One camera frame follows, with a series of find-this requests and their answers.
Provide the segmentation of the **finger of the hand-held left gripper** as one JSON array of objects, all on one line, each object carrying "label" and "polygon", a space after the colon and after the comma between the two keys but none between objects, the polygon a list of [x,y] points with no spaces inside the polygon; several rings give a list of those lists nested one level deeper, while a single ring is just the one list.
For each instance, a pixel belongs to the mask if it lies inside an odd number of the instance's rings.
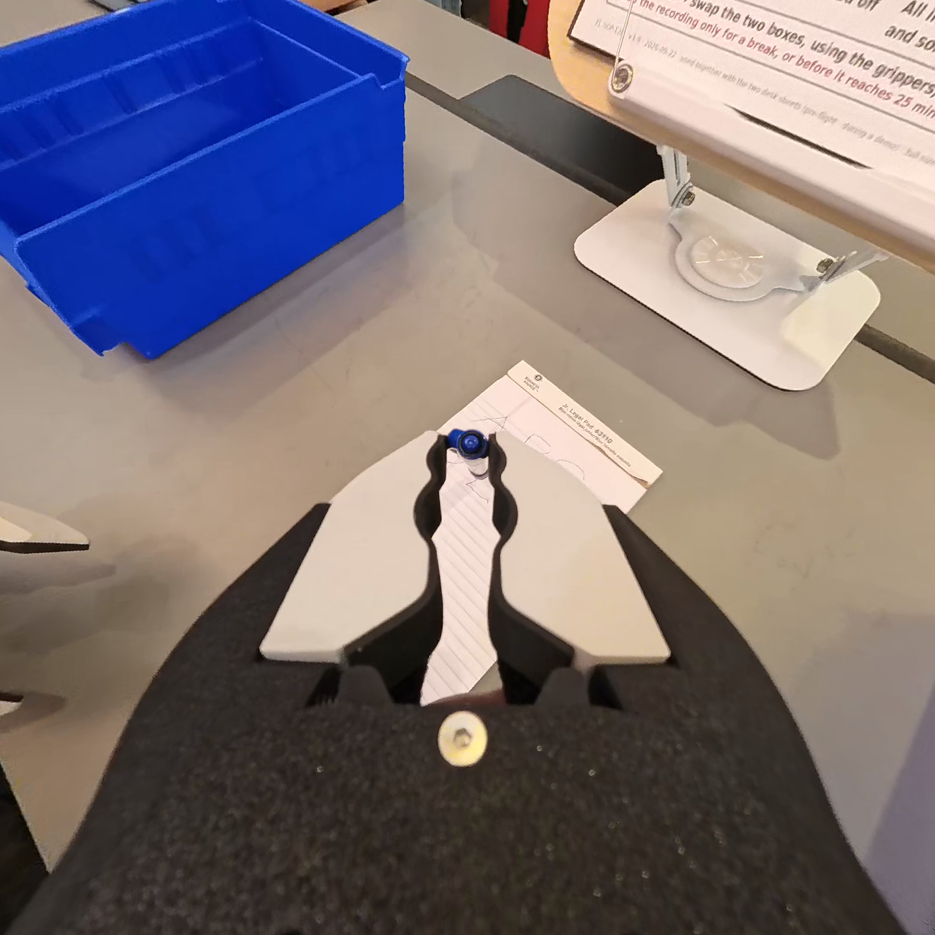
[{"label": "finger of the hand-held left gripper", "polygon": [[60,520],[1,502],[1,551],[10,554],[52,554],[87,551],[81,532]]},{"label": "finger of the hand-held left gripper", "polygon": [[10,733],[47,719],[65,704],[61,695],[1,693],[1,732]]}]

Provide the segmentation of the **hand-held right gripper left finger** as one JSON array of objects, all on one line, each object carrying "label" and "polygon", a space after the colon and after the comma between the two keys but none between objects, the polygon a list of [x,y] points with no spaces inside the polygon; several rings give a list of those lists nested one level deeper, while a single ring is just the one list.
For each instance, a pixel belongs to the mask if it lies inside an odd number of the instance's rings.
[{"label": "hand-held right gripper left finger", "polygon": [[371,667],[386,684],[424,674],[442,632],[433,537],[445,478],[446,439],[427,431],[325,504],[263,658]]}]

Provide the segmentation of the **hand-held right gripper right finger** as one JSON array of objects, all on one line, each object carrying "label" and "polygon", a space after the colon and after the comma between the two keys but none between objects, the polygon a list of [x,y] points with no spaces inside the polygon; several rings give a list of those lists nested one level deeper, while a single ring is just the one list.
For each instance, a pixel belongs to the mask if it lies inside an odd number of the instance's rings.
[{"label": "hand-held right gripper right finger", "polygon": [[617,536],[625,520],[513,436],[489,442],[497,531],[487,624],[497,663],[543,688],[554,672],[668,663],[672,651]]}]

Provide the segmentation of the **white lined notepad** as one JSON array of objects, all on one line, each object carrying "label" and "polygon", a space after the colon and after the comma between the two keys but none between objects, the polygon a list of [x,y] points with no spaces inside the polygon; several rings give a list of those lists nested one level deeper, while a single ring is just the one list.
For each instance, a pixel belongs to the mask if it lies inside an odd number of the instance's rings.
[{"label": "white lined notepad", "polygon": [[[524,361],[514,365],[440,427],[507,433],[545,455],[602,503],[633,508],[661,469]],[[424,706],[479,688],[496,667],[489,638],[489,580],[497,543],[493,488],[454,452],[440,492],[433,541],[444,602],[442,637],[423,683]]]}]

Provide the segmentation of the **blue retractable pen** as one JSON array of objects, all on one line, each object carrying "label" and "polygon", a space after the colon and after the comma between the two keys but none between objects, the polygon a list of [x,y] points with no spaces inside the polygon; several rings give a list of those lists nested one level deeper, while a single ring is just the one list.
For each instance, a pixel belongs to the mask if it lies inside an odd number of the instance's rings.
[{"label": "blue retractable pen", "polygon": [[478,429],[451,429],[446,436],[450,461],[464,468],[478,481],[487,479],[489,474],[488,437]]}]

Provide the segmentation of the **white document stand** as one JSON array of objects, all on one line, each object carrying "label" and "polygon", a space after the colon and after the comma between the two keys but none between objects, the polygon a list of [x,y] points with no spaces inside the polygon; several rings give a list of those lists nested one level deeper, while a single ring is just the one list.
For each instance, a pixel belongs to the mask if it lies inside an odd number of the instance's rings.
[{"label": "white document stand", "polygon": [[819,384],[871,319],[864,269],[933,273],[933,171],[868,167],[688,86],[572,41],[551,2],[555,74],[593,114],[656,147],[649,182],[582,233],[578,261],[766,384]]}]

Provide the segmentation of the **blue plastic bin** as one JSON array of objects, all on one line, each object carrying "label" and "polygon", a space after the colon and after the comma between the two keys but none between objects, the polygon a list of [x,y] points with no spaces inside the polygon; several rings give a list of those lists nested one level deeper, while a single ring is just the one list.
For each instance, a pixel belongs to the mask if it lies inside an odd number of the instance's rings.
[{"label": "blue plastic bin", "polygon": [[2,258],[153,359],[401,205],[406,54],[301,2],[146,2],[2,48]]}]

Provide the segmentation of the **printed instruction sheet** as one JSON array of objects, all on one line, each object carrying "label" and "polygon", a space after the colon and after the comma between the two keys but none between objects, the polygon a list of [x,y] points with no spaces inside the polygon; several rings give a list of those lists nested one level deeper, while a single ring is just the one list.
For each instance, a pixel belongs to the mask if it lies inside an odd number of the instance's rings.
[{"label": "printed instruction sheet", "polygon": [[567,35],[865,166],[933,171],[933,2],[580,2]]}]

